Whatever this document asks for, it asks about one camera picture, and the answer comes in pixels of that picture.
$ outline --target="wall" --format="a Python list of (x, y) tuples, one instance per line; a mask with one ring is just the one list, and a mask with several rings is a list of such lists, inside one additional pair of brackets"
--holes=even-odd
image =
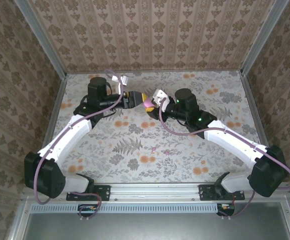
[(274, 0), (30, 0), (67, 72), (239, 69)]
[(267, 139), (290, 166), (290, 1), (247, 78)]
[(24, 156), (41, 148), (60, 79), (20, 10), (0, 0), (0, 239), (24, 185)]

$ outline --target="white cable connector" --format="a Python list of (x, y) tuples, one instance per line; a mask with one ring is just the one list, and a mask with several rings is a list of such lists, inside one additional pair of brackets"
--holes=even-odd
[(161, 106), (161, 110), (163, 112), (165, 112), (166, 110), (166, 107), (167, 105), (170, 103), (170, 99), (169, 99), (169, 96), (161, 89), (156, 89), (156, 91), (154, 92), (154, 95), (153, 95), (153, 99), (154, 99), (154, 102), (157, 104), (157, 105), (161, 105), (161, 101), (163, 99), (166, 99), (163, 103), (163, 105)]
[[(115, 76), (115, 75), (113, 75), (111, 77), (111, 80), (114, 81), (114, 82), (118, 82), (119, 81), (118, 78), (117, 78), (117, 76)], [(127, 86), (127, 82), (129, 81), (129, 77), (126, 76), (126, 75), (122, 75), (120, 77), (120, 80), (121, 80), (121, 82), (123, 83), (124, 86)], [(116, 92), (118, 94), (121, 94), (121, 84), (120, 83), (116, 86)]]

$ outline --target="damask wallpaper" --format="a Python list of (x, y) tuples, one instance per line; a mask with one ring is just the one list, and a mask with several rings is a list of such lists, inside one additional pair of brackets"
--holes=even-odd
[[(69, 122), (74, 109), (87, 94), (92, 74), (67, 75), (66, 92), (54, 135)], [(238, 71), (127, 73), (126, 91), (152, 96), (162, 88), (174, 97), (180, 88), (189, 88), (201, 109), (222, 120), (248, 139), (259, 142), (253, 117)], [(169, 119), (176, 132), (187, 129)], [(85, 135), (63, 162), (64, 172), (81, 173), (97, 183), (214, 182), (224, 172), (244, 171), (247, 166), (232, 153), (198, 136), (168, 133), (144, 106), (118, 109), (102, 119)]]
[(0, 0), (0, 239), (24, 186), (24, 156), (41, 148), (60, 79), (12, 0)]
[(290, 166), (290, 1), (247, 77), (267, 139)]
[(29, 0), (67, 72), (240, 69), (274, 0)]

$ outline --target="metal base plate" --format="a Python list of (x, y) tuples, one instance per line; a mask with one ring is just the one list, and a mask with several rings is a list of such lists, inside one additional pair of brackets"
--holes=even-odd
[[(102, 201), (109, 201), (111, 196), (110, 185), (95, 185), (93, 194), (98, 194)], [(95, 196), (79, 196), (72, 193), (66, 195), (67, 201), (97, 201)]]
[(198, 186), (199, 189), (199, 199), (201, 201), (232, 201), (233, 198), (235, 201), (245, 200), (245, 195), (243, 191), (236, 191), (233, 193), (227, 192), (223, 198), (220, 198), (215, 192), (214, 184), (203, 184)]

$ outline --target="pink object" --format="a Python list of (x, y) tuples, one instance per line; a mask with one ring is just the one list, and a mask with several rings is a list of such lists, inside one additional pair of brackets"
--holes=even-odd
[(152, 103), (152, 99), (147, 98), (144, 102), (143, 102), (145, 108), (151, 108), (151, 107), (155, 107), (154, 104)]

